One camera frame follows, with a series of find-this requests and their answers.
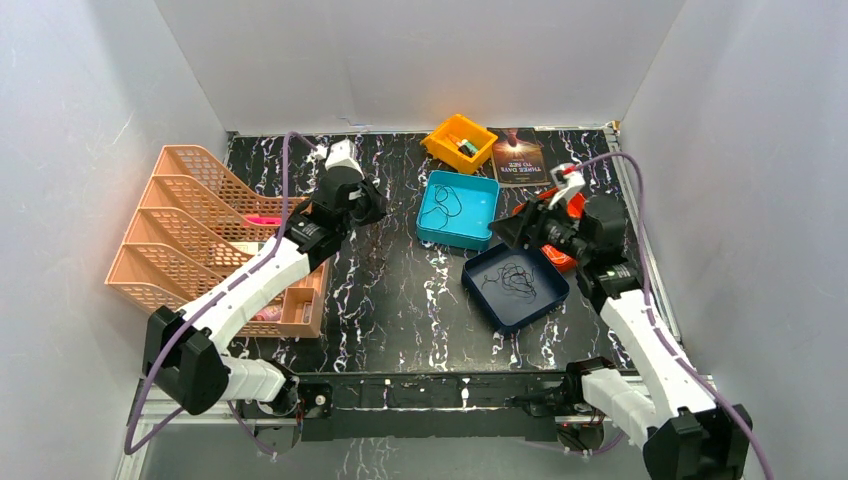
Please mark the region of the cyan square tray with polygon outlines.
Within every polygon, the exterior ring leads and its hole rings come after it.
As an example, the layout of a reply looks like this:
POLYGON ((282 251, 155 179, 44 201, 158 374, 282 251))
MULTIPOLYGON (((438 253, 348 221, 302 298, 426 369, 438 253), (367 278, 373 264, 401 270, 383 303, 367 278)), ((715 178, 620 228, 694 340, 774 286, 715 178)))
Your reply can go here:
POLYGON ((500 187, 474 175, 433 171, 416 220, 419 240, 473 251, 488 248, 500 187))

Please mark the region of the orange square tray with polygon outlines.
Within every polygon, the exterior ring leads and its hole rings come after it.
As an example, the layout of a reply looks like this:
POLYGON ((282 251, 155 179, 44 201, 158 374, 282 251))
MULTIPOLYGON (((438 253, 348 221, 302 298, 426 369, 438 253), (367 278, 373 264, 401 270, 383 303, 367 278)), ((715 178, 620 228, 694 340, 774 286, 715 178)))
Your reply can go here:
MULTIPOLYGON (((557 192, 556 188, 550 188, 538 195, 538 198, 547 200, 554 196, 557 192)), ((572 219, 579 219, 586 202, 586 197, 582 193, 577 193, 572 197, 567 204, 568 215, 572 219)), ((560 272, 565 273, 573 270, 577 266, 577 261, 565 253, 557 250, 551 245, 544 245, 541 248, 542 253, 546 256, 549 262, 560 272)))

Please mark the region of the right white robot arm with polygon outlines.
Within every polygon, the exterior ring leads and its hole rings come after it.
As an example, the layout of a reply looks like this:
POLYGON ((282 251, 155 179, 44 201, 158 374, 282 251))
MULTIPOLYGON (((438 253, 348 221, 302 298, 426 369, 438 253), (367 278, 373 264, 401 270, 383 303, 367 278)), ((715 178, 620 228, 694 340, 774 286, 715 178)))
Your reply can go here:
POLYGON ((604 359, 569 364, 565 405, 595 407, 641 450, 653 479, 740 479, 752 420, 724 406, 697 374, 653 307, 646 281, 624 254, 626 213, 614 199, 590 197, 573 218, 550 199, 532 199, 490 230, 511 247, 550 245, 574 259, 579 290, 618 336, 646 388, 640 393, 604 359))

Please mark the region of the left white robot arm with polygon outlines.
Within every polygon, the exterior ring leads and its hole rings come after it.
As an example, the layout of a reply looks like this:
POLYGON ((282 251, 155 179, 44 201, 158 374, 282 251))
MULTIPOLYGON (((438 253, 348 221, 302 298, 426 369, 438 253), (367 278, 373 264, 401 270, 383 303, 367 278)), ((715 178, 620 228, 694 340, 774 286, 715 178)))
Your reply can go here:
POLYGON ((192 415, 219 401, 258 401, 275 416, 294 411, 298 378, 276 361, 226 355, 231 340, 288 287, 334 256, 352 230, 380 221, 386 198, 352 163, 328 165, 312 195, 260 249, 201 297, 156 309, 146 327, 142 372, 192 415))

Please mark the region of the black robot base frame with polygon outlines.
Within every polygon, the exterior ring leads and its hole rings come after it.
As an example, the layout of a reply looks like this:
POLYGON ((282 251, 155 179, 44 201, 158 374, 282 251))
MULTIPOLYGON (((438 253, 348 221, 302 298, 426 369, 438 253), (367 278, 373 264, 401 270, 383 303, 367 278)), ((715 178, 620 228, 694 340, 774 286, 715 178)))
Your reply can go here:
POLYGON ((575 393, 563 371, 302 373, 282 405, 242 400, 236 411, 259 428, 293 428, 294 442, 504 437, 584 456, 622 442, 575 393))

